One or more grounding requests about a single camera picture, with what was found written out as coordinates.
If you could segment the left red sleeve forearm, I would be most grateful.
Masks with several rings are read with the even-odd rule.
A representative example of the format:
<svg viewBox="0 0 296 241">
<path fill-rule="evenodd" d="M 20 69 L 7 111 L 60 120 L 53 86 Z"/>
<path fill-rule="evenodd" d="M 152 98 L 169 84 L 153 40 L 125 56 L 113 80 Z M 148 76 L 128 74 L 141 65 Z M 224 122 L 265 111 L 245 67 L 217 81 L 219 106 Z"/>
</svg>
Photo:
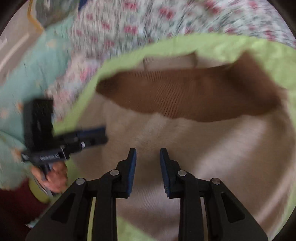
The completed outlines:
<svg viewBox="0 0 296 241">
<path fill-rule="evenodd" d="M 39 199 L 26 179 L 15 190 L 1 190 L 1 240 L 25 240 L 36 221 L 50 206 L 48 196 Z"/>
</svg>

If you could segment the left hand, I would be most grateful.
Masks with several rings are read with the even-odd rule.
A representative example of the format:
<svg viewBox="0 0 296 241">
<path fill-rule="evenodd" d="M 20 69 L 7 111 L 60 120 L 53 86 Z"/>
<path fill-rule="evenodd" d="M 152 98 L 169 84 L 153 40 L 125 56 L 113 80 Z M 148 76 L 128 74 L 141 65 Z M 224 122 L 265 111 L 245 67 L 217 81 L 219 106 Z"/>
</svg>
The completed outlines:
<svg viewBox="0 0 296 241">
<path fill-rule="evenodd" d="M 61 193 L 67 189 L 67 171 L 64 162 L 56 162 L 53 164 L 52 170 L 44 177 L 38 167 L 31 166 L 31 172 L 39 184 L 54 193 Z"/>
</svg>

